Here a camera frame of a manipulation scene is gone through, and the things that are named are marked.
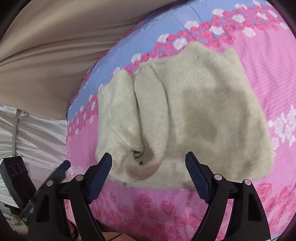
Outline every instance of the beige curtain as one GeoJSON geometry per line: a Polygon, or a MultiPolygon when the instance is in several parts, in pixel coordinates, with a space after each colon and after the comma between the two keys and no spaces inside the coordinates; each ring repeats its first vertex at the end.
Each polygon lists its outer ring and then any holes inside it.
{"type": "Polygon", "coordinates": [[[88,68],[173,0],[32,0],[0,42],[0,103],[65,119],[88,68]]]}

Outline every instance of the black cable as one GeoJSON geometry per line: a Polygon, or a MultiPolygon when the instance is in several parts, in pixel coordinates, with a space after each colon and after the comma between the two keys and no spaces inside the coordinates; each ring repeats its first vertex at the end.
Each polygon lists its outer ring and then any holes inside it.
{"type": "Polygon", "coordinates": [[[111,241],[111,240],[117,239],[117,238],[118,238],[120,235],[121,235],[121,234],[119,234],[119,235],[115,236],[115,237],[114,237],[114,238],[112,238],[112,239],[109,239],[108,241],[111,241]]]}

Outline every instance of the folded sweater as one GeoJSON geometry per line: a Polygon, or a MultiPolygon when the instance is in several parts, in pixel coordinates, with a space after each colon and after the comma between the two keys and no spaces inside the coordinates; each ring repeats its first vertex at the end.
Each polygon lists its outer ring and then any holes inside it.
{"type": "Polygon", "coordinates": [[[118,71],[98,93],[96,159],[112,155],[108,176],[126,186],[191,188],[192,151],[231,181],[257,180],[274,154],[264,113],[234,49],[189,43],[178,55],[118,71]]]}

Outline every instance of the white curtain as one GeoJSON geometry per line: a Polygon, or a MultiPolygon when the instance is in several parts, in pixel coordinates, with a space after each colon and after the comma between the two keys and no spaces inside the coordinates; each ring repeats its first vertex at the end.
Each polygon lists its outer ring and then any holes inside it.
{"type": "MultiPolygon", "coordinates": [[[[15,113],[15,108],[0,104],[0,163],[12,153],[15,113]]],[[[65,120],[52,120],[22,112],[19,115],[16,152],[22,156],[36,188],[66,159],[66,133],[65,120]]],[[[1,176],[0,202],[17,207],[1,176]]]]}

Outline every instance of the gray strap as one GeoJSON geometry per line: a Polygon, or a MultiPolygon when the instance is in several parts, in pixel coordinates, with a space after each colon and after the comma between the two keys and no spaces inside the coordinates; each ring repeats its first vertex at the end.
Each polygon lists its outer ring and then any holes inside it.
{"type": "Polygon", "coordinates": [[[17,138],[17,124],[18,124],[19,115],[20,115],[20,110],[17,109],[15,113],[15,121],[13,123],[13,131],[12,131],[12,155],[13,156],[16,156],[15,145],[16,145],[16,138],[17,138]]]}

